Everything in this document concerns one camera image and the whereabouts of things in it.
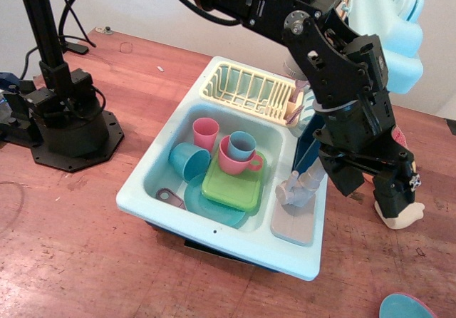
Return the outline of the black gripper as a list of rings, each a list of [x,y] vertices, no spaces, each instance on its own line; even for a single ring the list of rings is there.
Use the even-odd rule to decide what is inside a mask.
[[[321,143],[321,164],[336,189],[349,196],[374,175],[374,197],[384,218],[399,218],[415,202],[420,175],[414,155],[398,140],[390,103],[347,103],[325,109],[313,105],[324,127],[314,133]]]

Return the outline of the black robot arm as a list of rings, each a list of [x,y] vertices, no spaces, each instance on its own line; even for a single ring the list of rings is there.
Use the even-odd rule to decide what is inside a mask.
[[[288,48],[316,97],[324,127],[318,156],[336,188],[349,195],[373,176],[374,196],[388,219],[415,200],[420,178],[413,154],[393,139],[395,118],[380,39],[360,35],[337,14],[338,0],[185,0],[201,16],[211,10]]]

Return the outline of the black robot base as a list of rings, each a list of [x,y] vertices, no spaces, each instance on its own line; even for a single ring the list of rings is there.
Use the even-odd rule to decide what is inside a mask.
[[[63,58],[49,0],[23,0],[44,87],[19,80],[3,93],[1,139],[30,148],[36,163],[69,173],[109,160],[124,137],[91,75]]]

